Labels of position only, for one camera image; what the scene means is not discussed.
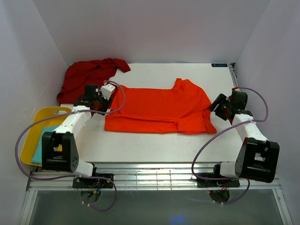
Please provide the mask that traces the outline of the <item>orange t shirt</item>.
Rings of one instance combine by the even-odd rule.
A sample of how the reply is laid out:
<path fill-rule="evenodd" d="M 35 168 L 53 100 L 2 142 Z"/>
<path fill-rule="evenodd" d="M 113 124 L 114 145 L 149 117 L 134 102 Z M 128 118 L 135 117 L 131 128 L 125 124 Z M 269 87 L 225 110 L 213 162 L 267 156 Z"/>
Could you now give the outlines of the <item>orange t shirt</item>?
<path fill-rule="evenodd" d="M 105 131 L 186 135 L 216 134 L 205 91 L 188 79 L 176 79 L 171 89 L 121 86 L 105 117 Z"/>

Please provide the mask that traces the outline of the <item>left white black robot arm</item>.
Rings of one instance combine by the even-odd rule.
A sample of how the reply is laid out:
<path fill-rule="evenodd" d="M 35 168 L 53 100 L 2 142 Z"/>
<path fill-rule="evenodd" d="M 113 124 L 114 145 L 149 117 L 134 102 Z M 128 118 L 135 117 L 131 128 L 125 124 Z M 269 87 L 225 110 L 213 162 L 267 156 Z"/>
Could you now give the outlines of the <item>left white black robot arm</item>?
<path fill-rule="evenodd" d="M 94 111 L 107 112 L 116 87 L 107 83 L 102 87 L 86 85 L 84 93 L 75 101 L 72 114 L 52 132 L 42 135 L 42 167 L 83 176 L 88 187 L 99 183 L 94 165 L 79 158 L 75 139 Z"/>

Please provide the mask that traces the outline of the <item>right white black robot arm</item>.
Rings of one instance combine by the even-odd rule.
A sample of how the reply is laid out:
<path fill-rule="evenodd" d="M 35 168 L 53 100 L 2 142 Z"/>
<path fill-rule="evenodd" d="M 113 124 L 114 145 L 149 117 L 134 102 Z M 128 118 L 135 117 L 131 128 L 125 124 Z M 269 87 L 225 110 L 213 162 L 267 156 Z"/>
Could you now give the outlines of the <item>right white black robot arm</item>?
<path fill-rule="evenodd" d="M 247 93 L 233 88 L 229 97 L 219 94 L 208 107 L 219 118 L 228 120 L 242 140 L 236 160 L 214 166 L 211 179 L 217 186 L 223 186 L 229 179 L 271 183 L 275 178 L 280 146 L 258 129 L 253 114 L 246 109 L 247 101 Z"/>

